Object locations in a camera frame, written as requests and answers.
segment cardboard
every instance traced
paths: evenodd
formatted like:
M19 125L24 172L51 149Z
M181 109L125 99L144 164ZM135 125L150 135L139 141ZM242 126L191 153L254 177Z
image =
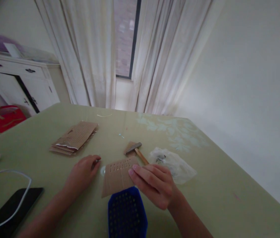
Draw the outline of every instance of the cardboard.
M128 152L128 153L126 153L126 151L127 150L129 150L133 145L135 145L136 144L136 142L129 142L129 144L127 145L127 147L126 147L126 149L123 151L123 154L125 155L125 156L127 156L127 157L131 157L131 156L136 156L137 155L137 153L136 153L136 151L130 151L130 152Z
M134 186L128 173L134 164L138 160L132 156L106 165L102 198Z
M94 132L97 123L81 121L58 139L55 145L79 149Z
M73 155L93 137L97 132L97 126L97 123L81 121L77 125L71 126L65 134L52 144L49 150Z

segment black phone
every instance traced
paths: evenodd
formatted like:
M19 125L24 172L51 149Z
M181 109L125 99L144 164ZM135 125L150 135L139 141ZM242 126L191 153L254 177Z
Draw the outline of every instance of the black phone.
M25 188L17 190L0 209L0 223L7 220L17 209ZM35 202L43 192L43 188L30 188L20 206L19 211L7 223L0 226L0 237L12 237Z

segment finger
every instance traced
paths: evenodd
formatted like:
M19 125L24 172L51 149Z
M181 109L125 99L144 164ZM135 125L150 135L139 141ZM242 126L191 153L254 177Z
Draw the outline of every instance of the finger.
M163 188L166 186L166 184L153 173L140 167L139 165L133 165L132 168L149 185L154 187L159 192L163 191Z
M129 176L138 189L149 198L151 202L156 204L159 198L159 192L147 184L133 169L129 169Z
M100 167L100 162L101 162L101 161L98 161L98 162L96 162L96 163L94 164L94 168L92 169L92 172L91 172L92 176L95 176L95 174L97 173L97 171L98 171L98 169L99 169L99 167Z
M101 157L99 155L89 155L87 157L84 157L83 159L85 160L84 163L88 163L90 166L92 166L95 160L101 160Z
M159 168L153 166L153 165L146 165L143 166L142 168L150 171L152 174L154 174L156 177L158 177L159 179L161 179L164 182L167 182L168 179L168 175L166 173L163 173Z
M161 170L163 173L171 174L170 170L162 165L152 164L152 166L156 167L157 169Z

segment white cabinet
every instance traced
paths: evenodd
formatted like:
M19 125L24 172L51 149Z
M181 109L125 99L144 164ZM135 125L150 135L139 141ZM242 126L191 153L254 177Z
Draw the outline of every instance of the white cabinet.
M26 116L58 102L70 103L59 64L3 55L0 55L0 100L19 106Z
M40 111L53 105L53 97L47 81L29 76L22 76L21 80Z
M18 106L26 117L36 114L29 99L14 76L0 73L0 89L12 105Z

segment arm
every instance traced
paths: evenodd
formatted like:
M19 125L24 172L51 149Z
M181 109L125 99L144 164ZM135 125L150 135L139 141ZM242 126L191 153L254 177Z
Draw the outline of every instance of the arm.
M72 169L63 189L54 196L48 206L20 233L19 238L50 237L67 209L89 186L100 166L101 158L89 155Z
M129 175L134 184L158 208L169 210L182 237L213 237L176 187L167 168L160 165L132 168Z

